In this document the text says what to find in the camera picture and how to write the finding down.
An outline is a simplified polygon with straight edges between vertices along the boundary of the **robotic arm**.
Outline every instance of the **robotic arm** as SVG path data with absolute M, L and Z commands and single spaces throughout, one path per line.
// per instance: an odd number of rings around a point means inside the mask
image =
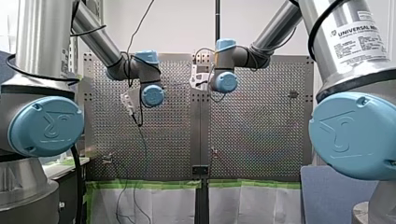
M 236 89 L 235 67 L 267 67 L 274 50 L 281 47 L 301 20 L 300 9 L 287 1 L 250 47 L 237 46 L 233 39 L 220 39 L 216 44 L 215 73 L 210 80 L 212 91 L 228 93 Z
M 107 67 L 112 80 L 139 79 L 147 107 L 163 102 L 157 53 L 137 52 L 128 62 L 84 4 L 64 0 L 21 0 L 16 67 L 21 71 L 1 86 L 0 153 L 56 156 L 78 140 L 83 115 L 69 90 L 68 45 L 73 30 Z
M 164 93 L 158 68 L 157 52 L 154 50 L 139 51 L 132 59 L 124 58 L 114 42 L 108 37 L 106 30 L 101 27 L 85 4 L 79 4 L 73 19 L 73 30 L 76 34 L 83 34 L 81 38 L 85 44 L 107 67 L 107 76 L 112 80 L 139 79 L 141 84 L 141 101 L 147 107 L 158 106 L 163 102 Z
M 309 122 L 315 151 L 343 175 L 381 180 L 369 203 L 369 223 L 396 223 L 395 184 L 389 182 L 396 179 L 396 66 L 373 15 L 364 0 L 292 2 L 249 48 L 231 39 L 217 42 L 210 87 L 234 91 L 234 68 L 268 66 L 274 49 L 303 20 L 323 80 Z
M 144 105 L 163 102 L 157 53 L 137 52 L 126 60 L 106 31 L 97 29 L 99 22 L 85 5 L 77 7 L 73 2 L 20 0 L 15 65 L 8 61 L 17 73 L 0 89 L 0 220 L 4 223 L 59 222 L 58 184 L 47 179 L 37 157 L 66 152 L 84 128 L 82 111 L 69 88 L 78 82 L 68 77 L 72 14 L 74 32 L 107 67 L 109 78 L 138 78 Z

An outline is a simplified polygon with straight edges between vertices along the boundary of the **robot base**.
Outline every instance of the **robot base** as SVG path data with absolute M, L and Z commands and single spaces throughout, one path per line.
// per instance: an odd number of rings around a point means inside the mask
M 370 202 L 353 208 L 352 224 L 396 224 L 396 182 L 380 181 Z
M 45 177 L 38 159 L 0 163 L 0 222 L 57 224 L 58 187 Z

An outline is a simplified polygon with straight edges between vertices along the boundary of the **blue cap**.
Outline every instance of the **blue cap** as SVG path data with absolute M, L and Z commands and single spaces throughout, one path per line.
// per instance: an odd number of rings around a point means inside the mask
M 155 50 L 144 50 L 138 51 L 134 56 L 145 61 L 146 63 L 159 64 L 157 51 Z
M 390 102 L 360 92 L 332 95 L 315 109 L 309 135 L 319 156 L 341 174 L 396 179 L 396 106 Z
M 149 85 L 142 92 L 143 104 L 149 107 L 161 105 L 165 94 L 163 89 L 157 85 Z
M 8 142 L 27 157 L 51 157 L 73 146 L 84 128 L 81 110 L 71 100 L 49 96 L 32 102 L 14 117 Z
M 216 78 L 216 90 L 222 93 L 229 93 L 236 89 L 238 80 L 232 72 L 223 72 Z
M 236 41 L 234 39 L 219 39 L 216 42 L 216 51 L 224 51 L 236 47 Z

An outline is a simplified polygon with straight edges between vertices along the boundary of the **universal robots logo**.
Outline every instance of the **universal robots logo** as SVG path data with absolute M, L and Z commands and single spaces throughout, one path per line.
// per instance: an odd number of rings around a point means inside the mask
M 331 37 L 333 37 L 333 36 L 335 36 L 335 35 L 337 35 L 337 31 L 336 31 L 336 30 L 333 30 L 333 31 L 332 31 Z

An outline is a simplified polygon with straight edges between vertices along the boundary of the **gray metal plate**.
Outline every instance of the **gray metal plate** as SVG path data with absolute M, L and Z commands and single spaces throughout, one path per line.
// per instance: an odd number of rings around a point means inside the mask
M 155 180 L 191 179 L 190 85 L 191 56 L 161 55 L 165 103 L 144 108 L 141 128 L 148 148 L 145 172 L 145 148 L 133 119 L 120 102 L 127 91 L 126 81 L 111 81 L 106 69 L 93 55 L 85 57 L 86 146 L 94 157 L 88 169 L 89 179 L 146 178 Z M 102 157 L 114 156 L 113 164 Z
M 266 69 L 235 73 L 237 90 L 211 103 L 210 178 L 298 181 L 301 166 L 311 161 L 312 60 L 275 56 Z
M 110 81 L 102 64 L 86 55 L 82 86 L 86 153 L 93 155 L 89 179 L 192 179 L 192 165 L 209 164 L 210 178 L 299 180 L 300 167 L 311 162 L 307 124 L 314 100 L 312 60 L 274 56 L 267 69 L 236 69 L 237 91 L 215 104 L 208 102 L 207 92 L 191 91 L 187 84 L 190 55 L 160 59 L 166 102 L 144 109 L 145 174 L 141 137 L 120 102 L 127 84 Z M 290 91 L 298 97 L 289 98 Z M 212 151 L 216 156 L 210 157 Z M 110 153 L 115 162 L 103 164 L 102 157 Z

